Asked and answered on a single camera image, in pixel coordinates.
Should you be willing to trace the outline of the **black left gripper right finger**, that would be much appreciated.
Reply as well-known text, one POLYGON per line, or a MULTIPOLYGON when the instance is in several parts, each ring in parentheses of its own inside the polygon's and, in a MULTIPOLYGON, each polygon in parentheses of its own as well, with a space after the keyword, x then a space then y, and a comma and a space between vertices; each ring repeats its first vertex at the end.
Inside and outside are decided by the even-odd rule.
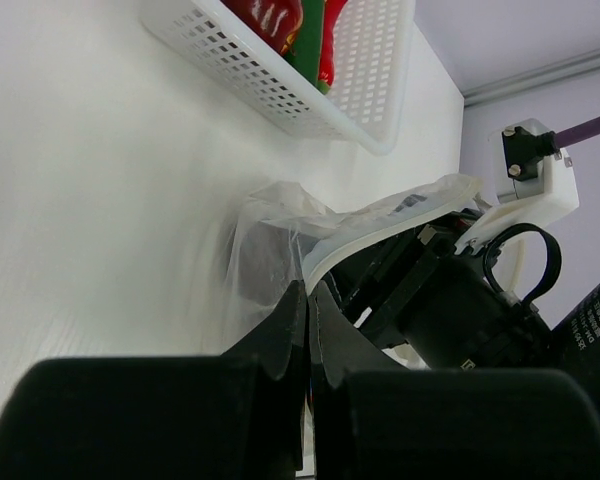
POLYGON ((410 370, 308 299, 320 479, 600 479, 600 415, 547 369, 410 370))

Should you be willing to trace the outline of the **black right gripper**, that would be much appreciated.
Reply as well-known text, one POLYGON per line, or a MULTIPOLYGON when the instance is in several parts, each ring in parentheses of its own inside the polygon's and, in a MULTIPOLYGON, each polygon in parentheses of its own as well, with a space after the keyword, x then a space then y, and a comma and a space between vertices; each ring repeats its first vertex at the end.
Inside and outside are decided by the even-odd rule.
POLYGON ((457 250, 479 217, 451 212, 334 266, 324 280, 341 313, 376 347, 408 344, 430 368, 541 365, 551 333, 533 302, 555 284, 555 239, 521 223, 484 247, 457 250), (525 233, 541 236, 547 258, 539 283, 518 299, 493 269, 504 244, 525 233))

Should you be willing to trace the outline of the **green fake cucumber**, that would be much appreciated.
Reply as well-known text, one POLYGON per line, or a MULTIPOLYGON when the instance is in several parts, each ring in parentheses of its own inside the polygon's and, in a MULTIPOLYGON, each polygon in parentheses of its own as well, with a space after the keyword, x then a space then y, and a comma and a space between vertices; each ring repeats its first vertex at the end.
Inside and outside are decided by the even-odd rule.
POLYGON ((303 23, 285 60, 320 93, 330 90, 331 74, 325 43, 326 1, 302 1, 303 23))

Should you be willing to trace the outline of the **clear polka dot zip bag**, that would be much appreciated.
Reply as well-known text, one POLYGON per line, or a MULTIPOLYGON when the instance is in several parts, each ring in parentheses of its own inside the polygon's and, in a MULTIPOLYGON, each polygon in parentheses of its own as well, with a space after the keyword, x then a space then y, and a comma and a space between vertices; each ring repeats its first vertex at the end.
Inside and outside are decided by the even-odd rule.
POLYGON ((450 174, 433 183, 344 213, 330 209, 294 182, 275 182, 249 194, 243 200, 234 223, 228 251, 225 277, 227 303, 222 330, 225 343, 232 345, 240 340, 279 302, 274 306, 261 306, 243 298, 238 292, 232 260, 237 253, 238 242, 255 223, 286 228, 293 233, 293 251, 301 273, 294 281, 303 283, 306 291, 312 292, 324 276, 345 259, 460 209, 481 187, 482 182, 476 177, 450 174))

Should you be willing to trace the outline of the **red fake apple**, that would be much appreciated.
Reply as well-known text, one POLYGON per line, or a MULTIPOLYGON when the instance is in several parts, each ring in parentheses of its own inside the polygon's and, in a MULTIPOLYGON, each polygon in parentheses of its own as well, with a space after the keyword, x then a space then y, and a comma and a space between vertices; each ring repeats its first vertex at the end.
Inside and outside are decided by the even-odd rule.
POLYGON ((303 23, 299 0, 223 0, 222 3, 281 55, 290 49, 303 23))

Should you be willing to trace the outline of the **dark maroon fake fruit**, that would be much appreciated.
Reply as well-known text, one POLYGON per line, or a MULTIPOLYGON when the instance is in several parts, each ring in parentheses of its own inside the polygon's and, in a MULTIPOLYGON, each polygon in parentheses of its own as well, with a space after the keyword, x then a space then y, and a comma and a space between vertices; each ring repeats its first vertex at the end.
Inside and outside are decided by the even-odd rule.
POLYGON ((257 222, 238 242, 232 262, 239 294, 261 306, 274 306, 300 276, 293 251, 294 235, 286 228, 257 222))

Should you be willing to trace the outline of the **red fake chili pepper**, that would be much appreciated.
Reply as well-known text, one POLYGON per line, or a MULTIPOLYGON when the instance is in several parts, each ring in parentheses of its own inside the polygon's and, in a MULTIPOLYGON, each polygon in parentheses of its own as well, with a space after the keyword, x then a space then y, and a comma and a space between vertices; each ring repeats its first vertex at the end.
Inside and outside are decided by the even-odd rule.
POLYGON ((317 79, 318 90, 326 95, 335 80, 334 30, 347 0, 326 0, 323 17, 322 47, 317 79))

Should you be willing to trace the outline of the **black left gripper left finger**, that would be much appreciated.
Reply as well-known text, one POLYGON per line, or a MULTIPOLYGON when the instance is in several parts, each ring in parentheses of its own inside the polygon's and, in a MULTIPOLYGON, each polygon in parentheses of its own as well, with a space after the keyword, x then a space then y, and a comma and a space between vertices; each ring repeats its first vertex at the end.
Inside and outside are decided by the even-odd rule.
POLYGON ((218 356, 57 358, 0 414, 0 479, 292 479, 303 467, 304 285, 218 356))

